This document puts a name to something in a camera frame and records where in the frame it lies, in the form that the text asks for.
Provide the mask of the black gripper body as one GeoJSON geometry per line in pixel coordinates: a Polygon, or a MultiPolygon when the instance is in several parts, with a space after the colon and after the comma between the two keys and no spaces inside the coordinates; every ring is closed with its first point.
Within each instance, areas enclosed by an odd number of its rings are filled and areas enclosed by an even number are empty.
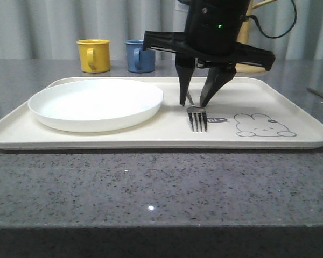
{"type": "Polygon", "coordinates": [[[249,1],[191,1],[183,32],[145,31],[143,50],[190,56],[201,67],[244,63],[269,71],[275,55],[237,42],[249,1]]]}

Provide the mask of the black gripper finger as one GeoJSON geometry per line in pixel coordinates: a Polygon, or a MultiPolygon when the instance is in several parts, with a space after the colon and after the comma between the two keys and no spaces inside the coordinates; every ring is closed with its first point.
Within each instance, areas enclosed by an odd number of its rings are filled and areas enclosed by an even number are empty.
{"type": "Polygon", "coordinates": [[[235,66],[212,67],[200,95],[200,106],[206,107],[212,97],[236,74],[235,66]]]}
{"type": "Polygon", "coordinates": [[[185,105],[189,83],[195,70],[195,58],[186,55],[176,55],[175,68],[180,84],[180,105],[185,105]]]}

